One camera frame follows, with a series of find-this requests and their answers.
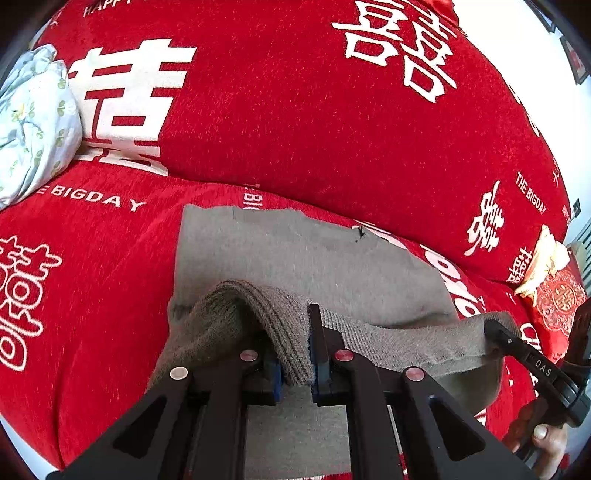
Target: red pillow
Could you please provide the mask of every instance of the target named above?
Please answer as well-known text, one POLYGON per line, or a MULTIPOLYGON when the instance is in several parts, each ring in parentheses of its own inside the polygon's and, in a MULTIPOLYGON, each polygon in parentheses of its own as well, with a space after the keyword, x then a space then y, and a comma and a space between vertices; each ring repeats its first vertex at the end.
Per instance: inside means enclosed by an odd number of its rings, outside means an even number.
POLYGON ((71 0, 40 43, 69 68, 78 158, 257 184, 519 282, 569 201, 450 3, 71 0))
POLYGON ((525 302, 540 333, 542 352, 554 363, 569 349, 569 336, 577 308, 587 299, 579 268, 571 258, 566 268, 549 275, 536 289, 535 306, 525 302))

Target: red blanket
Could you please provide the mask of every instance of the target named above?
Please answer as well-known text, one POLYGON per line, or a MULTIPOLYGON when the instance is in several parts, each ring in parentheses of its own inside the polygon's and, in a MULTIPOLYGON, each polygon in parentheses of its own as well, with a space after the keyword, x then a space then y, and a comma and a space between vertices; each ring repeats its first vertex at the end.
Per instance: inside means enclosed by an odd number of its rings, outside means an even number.
MULTIPOLYGON (((562 239, 560 171, 501 75, 436 11, 71 0, 54 16, 40 43, 69 68, 83 161, 0 215, 0 411, 27 442, 63 467, 143 393, 186 203, 372 222, 440 270, 461 317, 509 310, 539 345, 490 280, 522 279, 542 224, 562 239)), ((480 415, 497 436, 533 395, 506 364, 480 415)))
POLYGON ((441 16, 415 0, 71 0, 41 43, 69 68, 79 158, 258 184, 519 283, 541 225, 564 238, 560 170, 450 2, 426 3, 441 16))
MULTIPOLYGON (((289 207, 360 225, 250 187, 87 162, 74 162, 4 211, 0 263, 14 288, 3 291, 0 315, 0 412, 53 465, 70 463, 143 394, 168 335, 166 306, 186 203, 289 207)), ((467 275, 415 242, 374 231, 439 269, 460 318, 508 310, 524 338, 537 341, 510 288, 467 275)), ((499 437, 533 398, 529 374, 507 366, 501 395, 479 416, 499 437)))

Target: metal pin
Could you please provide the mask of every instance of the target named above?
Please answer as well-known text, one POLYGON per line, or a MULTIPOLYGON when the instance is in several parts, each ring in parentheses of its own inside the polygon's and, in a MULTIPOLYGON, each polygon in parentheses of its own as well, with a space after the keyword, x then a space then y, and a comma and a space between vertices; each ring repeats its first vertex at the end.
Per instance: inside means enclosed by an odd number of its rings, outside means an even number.
POLYGON ((173 380, 182 380, 183 378, 187 378, 188 374, 189 370, 187 370, 185 367, 174 367, 170 371, 170 378, 173 380))
POLYGON ((240 354, 240 360, 243 362, 254 362, 258 358, 258 352, 256 350, 244 350, 240 354))
POLYGON ((354 356, 355 354, 351 350, 347 349, 337 350, 335 353, 335 358, 339 362, 350 362, 354 356))
POLYGON ((419 367, 411 367, 407 370, 407 378, 412 380, 413 382, 420 382, 423 378, 425 378, 425 372, 421 370, 419 367))

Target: fingernail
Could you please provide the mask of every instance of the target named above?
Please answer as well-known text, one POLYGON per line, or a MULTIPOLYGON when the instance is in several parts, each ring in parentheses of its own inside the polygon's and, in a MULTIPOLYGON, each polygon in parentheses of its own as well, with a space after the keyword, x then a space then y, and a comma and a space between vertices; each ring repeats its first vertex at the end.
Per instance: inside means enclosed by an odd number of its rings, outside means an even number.
POLYGON ((536 440, 544 440, 548 435, 548 427, 546 425, 538 425, 534 428, 534 437, 536 440))

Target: light blue floral cloth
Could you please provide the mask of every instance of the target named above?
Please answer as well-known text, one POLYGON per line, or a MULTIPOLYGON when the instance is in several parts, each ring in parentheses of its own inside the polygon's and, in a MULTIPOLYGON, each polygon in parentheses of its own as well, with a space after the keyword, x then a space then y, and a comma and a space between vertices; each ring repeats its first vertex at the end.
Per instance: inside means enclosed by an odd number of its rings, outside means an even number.
POLYGON ((66 65, 44 45, 21 55, 0 89, 0 210, 63 171, 82 140, 66 65))

